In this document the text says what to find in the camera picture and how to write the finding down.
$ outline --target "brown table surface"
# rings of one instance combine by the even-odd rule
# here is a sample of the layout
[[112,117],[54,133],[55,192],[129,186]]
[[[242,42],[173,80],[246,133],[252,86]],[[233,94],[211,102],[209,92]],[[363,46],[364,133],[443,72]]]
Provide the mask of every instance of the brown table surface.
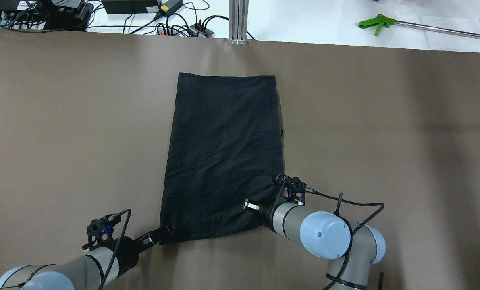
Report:
[[[277,76],[286,173],[386,204],[369,289],[480,289],[480,54],[64,31],[0,30],[0,275],[77,257],[106,213],[158,226],[179,72]],[[152,248],[108,288],[321,289],[327,264],[260,227]]]

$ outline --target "light blue joint cap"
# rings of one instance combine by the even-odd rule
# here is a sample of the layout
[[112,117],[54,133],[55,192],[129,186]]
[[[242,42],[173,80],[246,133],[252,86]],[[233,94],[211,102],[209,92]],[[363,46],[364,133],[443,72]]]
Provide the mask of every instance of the light blue joint cap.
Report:
[[41,273],[28,281],[22,290],[75,290],[72,281],[65,275],[48,271]]
[[3,274],[1,277],[0,277],[0,288],[2,288],[5,284],[5,282],[7,282],[7,280],[12,276],[14,275],[15,272],[18,272],[19,270],[21,270],[22,268],[25,268],[25,267],[28,267],[28,266],[36,266],[35,264],[30,264],[30,265],[25,265],[25,266],[19,266],[19,267],[16,267],[16,268],[12,268],[10,270],[8,270],[7,272],[5,272],[5,274]]
[[351,242],[349,227],[343,219],[326,211],[316,211],[307,216],[299,234],[304,248],[324,259],[341,257]]
[[372,226],[365,225],[367,229],[370,230],[372,233],[372,236],[376,240],[376,257],[374,258],[374,261],[371,262],[371,264],[378,264],[381,259],[383,259],[383,256],[385,255],[385,252],[387,251],[387,245],[385,243],[385,239],[383,238],[383,235],[378,231],[377,229],[373,228]]

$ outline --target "black fabric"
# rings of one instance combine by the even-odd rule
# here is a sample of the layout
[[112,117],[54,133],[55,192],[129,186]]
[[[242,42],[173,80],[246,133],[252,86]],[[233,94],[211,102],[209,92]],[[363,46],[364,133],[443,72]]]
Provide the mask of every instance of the black fabric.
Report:
[[161,244],[214,238],[260,225],[243,200],[273,199],[284,173],[274,76],[180,73],[164,178]]

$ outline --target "black cable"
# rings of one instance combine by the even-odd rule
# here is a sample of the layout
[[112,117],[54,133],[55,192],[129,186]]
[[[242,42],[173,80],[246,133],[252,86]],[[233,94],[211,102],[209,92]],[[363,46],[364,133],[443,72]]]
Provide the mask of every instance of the black cable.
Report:
[[252,34],[250,34],[248,31],[247,31],[247,34],[252,38],[252,40],[256,40],[256,39],[254,38],[254,36],[253,36]]
[[129,17],[127,17],[125,19],[125,21],[123,22],[123,31],[122,31],[122,34],[125,33],[125,26],[127,25],[127,20],[129,20],[129,18],[131,18],[133,16],[134,13],[131,13],[131,15],[129,15]]
[[[190,9],[190,10],[195,10],[195,11],[205,11],[205,10],[208,10],[208,9],[209,9],[209,3],[206,2],[206,0],[202,0],[202,2],[206,3],[206,5],[207,5],[208,7],[203,8],[203,9],[196,9],[196,8],[195,8],[195,5],[193,5],[193,2],[192,2],[192,1],[185,3],[183,6],[186,7],[186,8],[188,8],[188,9]],[[186,4],[190,4],[190,3],[192,4],[193,8],[190,8],[190,7],[186,6]]]
[[172,14],[172,15],[170,15],[170,16],[168,16],[168,17],[166,18],[166,25],[167,25],[167,26],[168,26],[168,19],[170,19],[170,17],[172,17],[173,15],[179,16],[179,17],[184,21],[184,24],[186,24],[186,27],[188,27],[188,28],[190,27],[190,26],[188,25],[188,22],[186,22],[186,19],[184,19],[184,17],[182,17],[179,13],[174,13],[174,14]]
[[190,28],[188,27],[184,27],[184,26],[180,26],[180,25],[172,25],[173,28],[175,28],[175,31],[177,31],[177,33],[175,33],[173,36],[176,36],[178,35],[179,33],[184,35],[185,37],[193,37],[194,35],[192,34],[193,32],[191,31]]
[[100,4],[98,4],[98,6],[96,6],[96,8],[93,9],[93,11],[91,11],[91,13],[89,13],[87,15],[87,17],[82,22],[80,22],[80,24],[70,26],[70,27],[64,27],[64,28],[61,28],[61,30],[70,29],[70,28],[77,28],[77,27],[84,26],[84,25],[85,25],[85,29],[87,29],[89,27],[88,20],[91,18],[91,15],[93,15],[93,20],[94,20],[94,15],[96,14],[96,11],[98,11],[100,9],[103,9],[103,7],[100,7],[100,6],[103,6],[104,4],[101,1],[98,1],[98,2],[100,2]]
[[184,4],[184,7],[190,9],[190,10],[193,10],[195,12],[195,25],[197,25],[197,9],[195,9],[195,5],[193,4],[193,2],[188,2],[188,3],[191,3],[191,5],[193,6],[193,9],[191,9],[190,7],[186,7],[186,3]]
[[154,31],[150,31],[150,32],[147,32],[147,33],[144,33],[143,35],[147,35],[147,34],[150,34],[152,32],[155,32],[157,33],[159,31],[159,25],[162,25],[162,23],[158,23],[156,24],[154,27],[156,28]]
[[39,14],[40,16],[43,16],[43,18],[45,18],[45,19],[52,20],[52,18],[46,16],[45,14],[43,14],[42,12],[40,12],[38,9],[35,8],[35,6],[40,3],[40,1],[37,1],[34,4],[28,2],[28,0],[24,0],[24,1],[30,7],[30,9],[32,9],[33,11],[36,11],[37,14]]
[[[64,1],[64,0],[60,0],[60,1],[58,1],[58,2],[55,2],[54,5],[59,4],[59,3],[62,2],[62,1]],[[89,1],[96,1],[96,2],[102,3],[100,0],[89,0]],[[16,15],[16,18],[15,18],[15,21],[14,21],[14,22],[9,23],[9,24],[7,25],[8,27],[4,27],[4,26],[0,26],[0,27],[6,28],[6,29],[9,29],[9,30],[13,30],[13,31],[17,31],[17,30],[15,30],[15,29],[13,28],[13,26],[15,26],[15,25],[17,24],[17,20],[18,20],[23,14],[31,11],[32,9],[34,9],[35,11],[37,11],[37,10],[35,9],[35,6],[36,6],[37,4],[39,4],[39,1],[37,1],[37,2],[34,3],[34,4],[31,4],[30,2],[27,2],[27,5],[28,5],[29,7],[28,7],[27,9],[24,9],[24,10],[21,11],[20,13],[18,13],[18,14]],[[32,31],[18,31],[18,32],[22,32],[22,33],[47,33],[47,32],[53,32],[53,31],[64,31],[64,30],[66,30],[66,29],[80,27],[80,26],[84,25],[84,24],[87,22],[87,20],[91,17],[91,15],[94,15],[94,13],[95,13],[97,10],[100,10],[100,9],[103,8],[103,7],[100,8],[100,6],[103,6],[103,4],[99,4],[95,9],[93,9],[93,11],[91,11],[91,13],[89,13],[89,15],[87,15],[87,17],[84,19],[84,21],[81,22],[81,23],[78,24],[78,25],[74,25],[74,26],[70,26],[70,27],[63,27],[63,28],[58,28],[58,29],[52,29],[52,30],[48,30],[48,31],[34,31],[34,32],[32,32]],[[30,25],[30,22],[29,22],[29,24],[27,25],[27,27],[28,27],[29,29],[32,28],[32,25]]]
[[127,224],[129,223],[129,218],[131,218],[131,209],[126,209],[125,211],[122,211],[120,215],[123,215],[127,213],[127,218],[125,219],[125,222],[123,224],[122,228],[122,233],[120,234],[120,238],[118,239],[118,242],[116,243],[116,246],[114,247],[114,251],[112,252],[111,256],[111,261],[109,261],[109,266],[107,266],[106,273],[104,274],[104,277],[102,278],[102,281],[100,282],[100,286],[98,287],[98,290],[102,290],[107,276],[109,276],[109,272],[111,272],[111,268],[114,262],[114,259],[116,258],[116,254],[118,253],[118,248],[120,247],[120,243],[122,242],[123,237],[125,236],[125,230],[127,229]]
[[30,13],[27,13],[27,18],[26,18],[26,26],[27,26],[27,29],[30,29],[32,28],[32,25],[30,24],[30,22],[33,21],[33,17]]
[[17,286],[10,286],[10,287],[0,287],[0,289],[9,289],[9,288],[21,288],[25,283],[19,283]]
[[144,29],[144,28],[147,28],[150,24],[152,24],[153,22],[155,22],[157,19],[160,19],[162,15],[163,15],[163,14],[161,13],[161,11],[157,12],[157,14],[156,14],[156,15],[154,16],[154,18],[151,20],[151,22],[148,22],[148,23],[145,24],[144,26],[138,26],[138,27],[139,27],[138,29],[136,29],[135,31],[133,31],[133,32],[131,32],[131,33],[129,33],[129,34],[134,34],[134,33],[138,32],[138,31],[140,31],[140,30],[142,30],[142,29]]
[[91,18],[91,20],[87,23],[87,26],[91,26],[91,24],[93,23],[93,21],[95,21],[95,18],[96,18],[96,12],[101,10],[101,9],[104,9],[103,7],[100,7],[100,6],[103,6],[104,4],[99,4],[98,6],[96,6],[95,9],[93,9],[92,11],[92,14],[93,14],[93,18]]
[[[315,190],[313,190],[311,193],[314,194],[314,195],[319,195],[319,196],[329,198],[329,199],[332,199],[332,200],[338,200],[337,197],[328,196],[328,195],[325,195],[324,193],[320,193],[320,192],[315,191]],[[372,213],[368,218],[366,218],[356,228],[354,228],[354,230],[351,233],[351,240],[354,237],[354,235],[358,232],[359,229],[361,229],[365,224],[367,224],[367,222],[369,222],[376,215],[378,215],[378,213],[383,211],[383,208],[385,207],[385,204],[382,203],[382,202],[359,203],[359,202],[349,201],[349,200],[345,200],[345,199],[342,199],[341,202],[345,202],[345,203],[352,204],[352,205],[357,205],[357,206],[379,206],[379,208],[376,209],[376,211],[374,213]],[[335,276],[336,279],[339,279],[342,276],[343,272],[345,271],[345,268],[347,267],[347,263],[349,262],[349,251],[350,250],[348,250],[345,253],[345,258],[343,260],[342,266],[341,266],[340,270],[338,271],[338,274]],[[329,290],[330,288],[333,287],[333,285],[335,283],[336,283],[336,281],[331,281],[327,286],[325,286],[325,288],[323,288],[323,290]]]
[[[204,21],[202,22],[202,26],[204,27],[204,31],[207,30],[207,25],[209,23],[209,21],[213,18],[221,18],[221,19],[225,19],[227,21],[229,21],[229,18],[225,17],[225,16],[222,16],[222,15],[211,15],[211,16],[208,16],[204,19]],[[248,31],[247,31],[247,34],[253,39],[253,40],[256,40],[252,34],[250,34]]]
[[[99,27],[123,27],[123,25],[95,25],[95,26],[87,26],[86,28],[99,28]],[[155,26],[134,26],[134,25],[127,25],[126,27],[140,27],[140,28],[153,28]],[[10,31],[16,31],[20,33],[50,33],[54,31],[67,31],[66,28],[57,28],[57,29],[51,29],[48,31],[26,31],[24,29],[14,29],[14,28],[9,28],[9,27],[2,27],[4,29],[10,30]]]

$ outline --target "metal rod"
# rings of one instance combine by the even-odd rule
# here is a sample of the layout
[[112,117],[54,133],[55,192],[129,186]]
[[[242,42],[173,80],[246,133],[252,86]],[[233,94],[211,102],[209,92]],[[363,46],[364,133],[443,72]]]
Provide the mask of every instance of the metal rod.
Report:
[[247,13],[249,0],[240,0],[238,6],[238,44],[247,43]]
[[480,39],[480,34],[396,20],[395,25]]
[[238,0],[229,0],[229,43],[238,44]]

